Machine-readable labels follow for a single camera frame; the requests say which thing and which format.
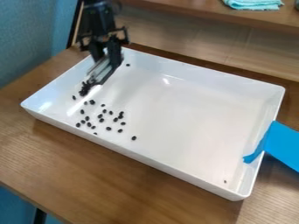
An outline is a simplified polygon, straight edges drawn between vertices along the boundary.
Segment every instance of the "robotic arm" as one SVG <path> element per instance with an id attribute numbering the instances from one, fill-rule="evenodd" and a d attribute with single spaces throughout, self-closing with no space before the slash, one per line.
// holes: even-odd
<path id="1" fill-rule="evenodd" d="M 111 1 L 85 0 L 84 13 L 86 34 L 79 36 L 80 49 L 89 50 L 94 66 L 87 73 L 87 81 L 82 82 L 82 89 L 79 91 L 81 96 L 87 95 L 92 86 L 102 85 L 114 73 L 123 60 L 122 45 L 129 43 L 127 29 L 116 28 L 115 8 Z M 123 32 L 123 39 L 117 37 L 118 32 Z M 84 38 L 90 39 L 88 45 L 84 45 Z"/>

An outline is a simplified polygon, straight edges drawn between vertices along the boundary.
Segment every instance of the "plastic tray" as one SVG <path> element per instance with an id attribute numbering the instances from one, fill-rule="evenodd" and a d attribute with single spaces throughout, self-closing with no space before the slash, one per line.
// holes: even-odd
<path id="1" fill-rule="evenodd" d="M 276 118 L 284 88 L 144 52 L 124 49 L 123 53 L 124 62 L 112 77 L 87 96 L 79 97 L 78 91 L 93 65 L 91 57 L 21 106 L 39 120 L 221 197 L 246 198 L 263 154 L 251 164 L 244 164 L 242 157 L 254 151 Z M 95 104 L 84 105 L 90 100 Z M 114 115 L 105 114 L 100 123 L 97 115 L 103 109 Z M 113 122 L 120 111 L 124 126 Z M 85 116 L 95 129 L 75 126 Z"/>

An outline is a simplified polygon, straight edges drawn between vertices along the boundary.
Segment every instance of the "teal towel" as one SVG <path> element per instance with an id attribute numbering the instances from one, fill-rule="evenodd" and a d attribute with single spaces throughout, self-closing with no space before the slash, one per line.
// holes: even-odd
<path id="1" fill-rule="evenodd" d="M 223 0 L 223 2 L 239 11 L 278 11 L 279 6 L 283 5 L 281 0 Z"/>

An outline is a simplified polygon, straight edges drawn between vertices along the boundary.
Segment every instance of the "wall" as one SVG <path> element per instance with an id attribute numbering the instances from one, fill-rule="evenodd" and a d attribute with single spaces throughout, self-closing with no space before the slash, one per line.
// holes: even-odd
<path id="1" fill-rule="evenodd" d="M 76 3 L 0 1 L 0 87 L 66 48 Z"/>

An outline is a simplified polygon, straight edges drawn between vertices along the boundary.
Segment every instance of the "blue painter's tape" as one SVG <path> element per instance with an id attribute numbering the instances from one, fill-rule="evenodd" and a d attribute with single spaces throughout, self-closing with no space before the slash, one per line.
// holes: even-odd
<path id="1" fill-rule="evenodd" d="M 272 122 L 254 153 L 243 157 L 244 163 L 250 164 L 262 151 L 299 172 L 299 132 L 279 122 Z"/>

